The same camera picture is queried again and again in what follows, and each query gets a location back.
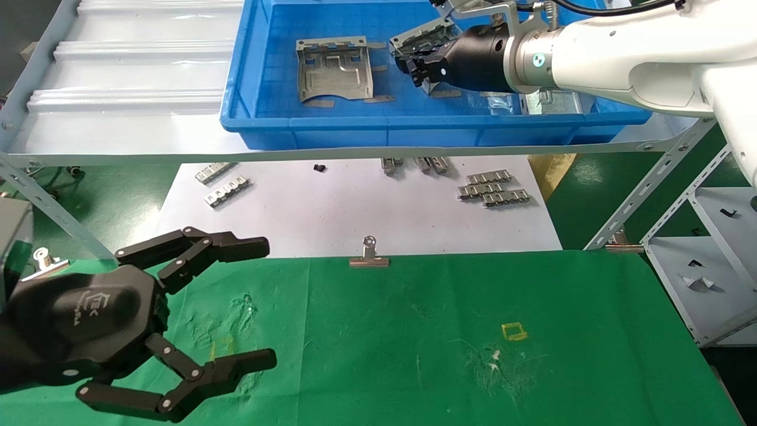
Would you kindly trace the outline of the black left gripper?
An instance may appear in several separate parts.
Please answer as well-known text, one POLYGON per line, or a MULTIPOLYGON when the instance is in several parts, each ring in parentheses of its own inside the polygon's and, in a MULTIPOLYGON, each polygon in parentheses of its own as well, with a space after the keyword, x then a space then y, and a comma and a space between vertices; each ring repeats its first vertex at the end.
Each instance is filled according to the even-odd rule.
POLYGON ((20 283, 2 312, 2 393, 95 378, 76 391, 95 411, 183 421, 206 399, 232 393, 245 375, 276 367, 277 358, 265 348, 200 366, 161 335, 170 313, 164 293, 179 293, 215 262, 268 254, 265 237, 186 227, 118 249, 122 266, 111 272, 20 283), (158 282, 144 271, 163 263, 158 282), (112 385, 151 356, 181 377, 173 390, 162 395, 112 385))

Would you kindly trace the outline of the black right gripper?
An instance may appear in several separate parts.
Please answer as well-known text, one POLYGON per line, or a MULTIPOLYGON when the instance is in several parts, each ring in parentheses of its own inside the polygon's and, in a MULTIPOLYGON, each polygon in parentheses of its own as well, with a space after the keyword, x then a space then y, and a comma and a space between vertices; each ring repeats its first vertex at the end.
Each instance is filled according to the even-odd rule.
POLYGON ((407 59, 407 75, 415 87, 443 82, 477 92, 513 93, 504 73, 508 38, 507 24, 472 26, 458 38, 394 38, 394 61, 407 59), (432 49, 430 65, 414 56, 432 49))

